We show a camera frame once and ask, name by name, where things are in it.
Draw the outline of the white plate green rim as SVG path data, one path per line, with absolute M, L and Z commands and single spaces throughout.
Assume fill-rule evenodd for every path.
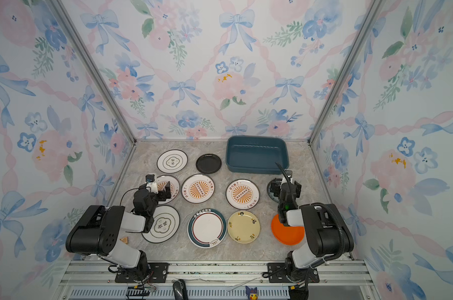
M 227 222 L 223 214 L 213 208 L 198 211 L 188 222 L 188 238 L 199 248 L 218 246 L 225 239 L 226 233 Z

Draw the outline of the small blue toy figure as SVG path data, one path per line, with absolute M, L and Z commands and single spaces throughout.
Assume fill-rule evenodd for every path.
M 257 287 L 245 287 L 246 296 L 248 300 L 258 300 L 259 298 L 259 290 Z

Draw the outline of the white plate flower outline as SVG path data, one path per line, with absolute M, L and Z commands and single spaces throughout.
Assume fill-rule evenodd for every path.
M 179 212 L 171 206 L 159 206 L 153 215 L 154 221 L 151 230 L 143 233 L 144 240 L 153 244 L 164 243 L 171 239 L 179 229 Z
M 172 149 L 162 153 L 157 159 L 157 168 L 165 174 L 174 174 L 185 168 L 188 163 L 187 154 L 179 149 Z

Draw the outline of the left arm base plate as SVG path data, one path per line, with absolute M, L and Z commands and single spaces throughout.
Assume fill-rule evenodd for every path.
M 115 283 L 165 283 L 169 273 L 169 263 L 150 262 L 127 271 L 120 270 L 115 277 Z

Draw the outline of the cream yellow plate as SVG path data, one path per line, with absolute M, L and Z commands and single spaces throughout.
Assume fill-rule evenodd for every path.
M 260 235 L 260 220 L 248 211 L 234 212 L 228 220 L 228 234 L 239 244 L 250 244 Z

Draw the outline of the aluminium rail frame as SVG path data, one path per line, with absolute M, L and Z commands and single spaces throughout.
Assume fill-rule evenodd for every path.
M 170 261 L 165 283 L 115 283 L 105 261 L 72 261 L 54 300 L 174 300 L 173 283 L 184 280 L 189 300 L 245 300 L 245 287 L 261 300 L 378 300 L 379 292 L 363 261 L 343 259 L 316 270 L 319 283 L 269 283 L 267 261 Z

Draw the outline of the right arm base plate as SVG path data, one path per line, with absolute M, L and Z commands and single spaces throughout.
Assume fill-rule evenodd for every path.
M 310 283 L 319 283 L 320 278 L 316 269 L 298 269 L 293 266 L 287 267 L 284 262 L 269 262 L 267 271 L 261 276 L 269 281 L 269 283 L 288 283 L 300 284 L 305 281 Z

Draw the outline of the black plate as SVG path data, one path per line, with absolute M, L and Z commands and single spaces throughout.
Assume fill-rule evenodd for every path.
M 222 167 L 222 160 L 216 154 L 203 154 L 195 163 L 197 170 L 204 175 L 216 173 Z

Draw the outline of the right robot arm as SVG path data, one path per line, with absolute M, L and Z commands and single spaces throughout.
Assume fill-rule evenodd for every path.
M 292 282 L 306 281 L 317 267 L 354 250 L 354 238 L 334 204 L 315 202 L 299 206 L 301 185 L 284 179 L 271 188 L 278 197 L 278 218 L 285 227 L 300 228 L 305 244 L 288 253 L 286 276 Z

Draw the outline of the sunburst plate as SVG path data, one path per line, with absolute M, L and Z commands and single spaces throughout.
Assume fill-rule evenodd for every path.
M 232 181 L 225 191 L 229 205 L 238 210 L 250 210 L 260 201 L 260 190 L 247 179 Z
M 170 183 L 171 197 L 166 198 L 165 201 L 160 201 L 159 205 L 166 205 L 175 200 L 179 195 L 180 182 L 176 177 L 170 175 L 162 175 L 156 178 L 156 183 L 159 191 L 165 191 L 165 186 Z
M 214 180 L 204 174 L 194 174 L 188 177 L 181 186 L 181 195 L 191 204 L 207 202 L 215 193 Z

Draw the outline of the teal plastic bin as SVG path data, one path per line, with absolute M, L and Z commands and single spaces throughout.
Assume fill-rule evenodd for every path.
M 280 175 L 290 166 L 287 144 L 277 137 L 232 136 L 226 145 L 225 163 L 233 173 Z

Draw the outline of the orange triangular scrap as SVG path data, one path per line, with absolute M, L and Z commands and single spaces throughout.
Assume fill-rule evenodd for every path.
M 129 238 L 128 237 L 123 237 L 120 239 L 123 243 L 125 243 L 126 245 L 129 243 Z

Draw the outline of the orange plate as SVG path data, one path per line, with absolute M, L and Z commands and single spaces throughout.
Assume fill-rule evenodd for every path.
M 281 243 L 287 246 L 295 246 L 300 244 L 304 239 L 304 228 L 297 226 L 284 226 L 279 219 L 279 215 L 275 215 L 271 221 L 271 232 L 273 236 Z

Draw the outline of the white plate flower outline far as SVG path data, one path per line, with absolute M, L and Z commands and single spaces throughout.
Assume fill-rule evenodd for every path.
M 157 168 L 165 174 L 174 174 L 185 168 L 188 163 L 187 154 L 179 149 L 172 149 L 162 153 L 157 159 Z

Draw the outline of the white plate flower outline near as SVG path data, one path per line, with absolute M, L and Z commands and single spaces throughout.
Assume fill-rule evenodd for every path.
M 164 243 L 171 239 L 179 229 L 179 212 L 171 206 L 159 206 L 153 215 L 154 221 L 151 230 L 143 233 L 144 240 L 153 244 Z

